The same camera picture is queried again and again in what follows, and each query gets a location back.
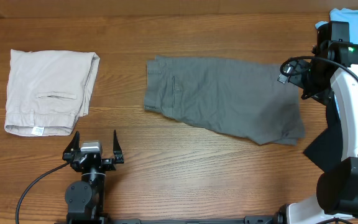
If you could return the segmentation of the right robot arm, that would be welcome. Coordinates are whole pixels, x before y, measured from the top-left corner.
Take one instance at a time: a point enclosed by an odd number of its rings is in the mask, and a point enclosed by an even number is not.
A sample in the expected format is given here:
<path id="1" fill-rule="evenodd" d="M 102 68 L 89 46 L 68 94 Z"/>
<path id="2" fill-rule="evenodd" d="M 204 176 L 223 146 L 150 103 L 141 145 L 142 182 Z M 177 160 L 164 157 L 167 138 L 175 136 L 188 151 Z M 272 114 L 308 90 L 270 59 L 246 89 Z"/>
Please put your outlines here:
<path id="1" fill-rule="evenodd" d="M 283 62 L 278 80 L 323 104 L 328 127 L 305 150 L 322 170 L 316 193 L 282 206 L 270 221 L 350 223 L 358 218 L 358 44 L 350 40 L 349 24 L 319 26 L 312 54 Z"/>

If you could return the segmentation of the grey shorts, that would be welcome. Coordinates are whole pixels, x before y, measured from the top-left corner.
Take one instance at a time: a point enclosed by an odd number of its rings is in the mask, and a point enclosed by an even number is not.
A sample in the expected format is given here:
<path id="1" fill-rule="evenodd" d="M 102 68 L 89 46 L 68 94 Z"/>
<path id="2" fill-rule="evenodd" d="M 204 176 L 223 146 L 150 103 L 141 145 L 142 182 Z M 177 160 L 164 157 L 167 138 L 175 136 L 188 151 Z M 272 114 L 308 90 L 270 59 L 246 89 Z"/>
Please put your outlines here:
<path id="1" fill-rule="evenodd" d="M 163 57 L 147 62 L 144 108 L 217 133 L 295 145 L 305 136 L 298 88 L 278 64 L 227 58 Z"/>

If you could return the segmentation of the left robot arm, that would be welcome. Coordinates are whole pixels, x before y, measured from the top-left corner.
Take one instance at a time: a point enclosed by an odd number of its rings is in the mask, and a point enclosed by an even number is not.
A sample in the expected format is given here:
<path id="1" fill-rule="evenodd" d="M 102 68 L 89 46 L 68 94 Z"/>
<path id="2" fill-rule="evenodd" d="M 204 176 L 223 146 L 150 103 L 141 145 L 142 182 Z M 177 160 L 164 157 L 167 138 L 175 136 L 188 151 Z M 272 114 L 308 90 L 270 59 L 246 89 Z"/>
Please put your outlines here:
<path id="1" fill-rule="evenodd" d="M 116 134 L 113 134 L 113 157 L 103 158 L 102 152 L 100 141 L 80 144 L 79 132 L 63 152 L 62 159 L 81 174 L 81 180 L 70 184 L 65 192 L 67 223 L 112 223 L 104 212 L 104 194 L 106 172 L 115 170 L 116 164 L 124 163 Z"/>

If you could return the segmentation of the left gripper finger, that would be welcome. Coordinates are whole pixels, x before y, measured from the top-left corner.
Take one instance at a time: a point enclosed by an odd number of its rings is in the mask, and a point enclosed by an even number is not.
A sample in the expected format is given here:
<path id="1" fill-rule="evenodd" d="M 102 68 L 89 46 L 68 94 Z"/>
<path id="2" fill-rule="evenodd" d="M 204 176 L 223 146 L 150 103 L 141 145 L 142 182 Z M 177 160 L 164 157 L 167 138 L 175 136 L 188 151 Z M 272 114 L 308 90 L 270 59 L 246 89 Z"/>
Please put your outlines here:
<path id="1" fill-rule="evenodd" d="M 77 131 L 74 134 L 73 139 L 70 141 L 70 143 L 68 144 L 68 146 L 64 150 L 64 153 L 71 153 L 73 151 L 78 150 L 79 149 L 79 142 L 80 142 L 80 132 Z"/>
<path id="2" fill-rule="evenodd" d="M 113 154 L 115 156 L 121 156 L 122 155 L 122 149 L 119 145 L 119 141 L 117 139 L 117 133 L 116 130 L 114 130 L 114 136 L 113 136 Z"/>

